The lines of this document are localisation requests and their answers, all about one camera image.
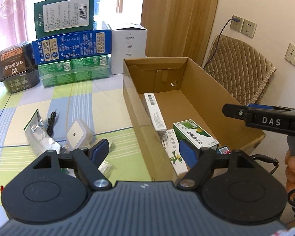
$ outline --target quilted cushion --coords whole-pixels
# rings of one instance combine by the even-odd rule
[[[214,39],[207,61],[213,55]],[[205,71],[231,93],[241,105],[258,103],[271,75],[273,64],[247,43],[221,35],[217,51]]]

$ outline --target blue box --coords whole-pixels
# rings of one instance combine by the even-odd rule
[[[73,32],[33,41],[35,63],[45,64],[73,58],[111,53],[111,28],[94,22],[90,31]]]

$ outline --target plaid tablecloth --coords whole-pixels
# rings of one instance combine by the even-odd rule
[[[149,181],[122,94],[122,75],[51,88],[41,83],[10,94],[0,87],[0,186],[5,186],[36,157],[23,128],[36,109],[47,119],[57,109],[53,138],[65,143],[75,119],[83,120],[96,138],[112,140],[107,161],[114,165],[109,180]],[[1,206],[0,226],[7,221]]]

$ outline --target wall socket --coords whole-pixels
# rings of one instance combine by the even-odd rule
[[[244,20],[242,18],[234,16],[234,15],[233,15],[233,18],[239,19],[239,22],[232,20],[230,23],[230,28],[234,29],[238,32],[241,32],[242,31],[242,24],[243,24]]]
[[[242,26],[242,33],[253,38],[254,33],[256,32],[257,24],[253,23],[249,20],[244,20],[243,26]]]
[[[289,44],[289,48],[287,49],[285,59],[295,66],[295,46],[291,43]]]

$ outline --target human hand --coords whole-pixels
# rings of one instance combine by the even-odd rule
[[[285,156],[285,164],[287,165],[285,175],[287,178],[285,189],[289,193],[295,189],[295,156],[291,157],[291,151],[288,150]]]

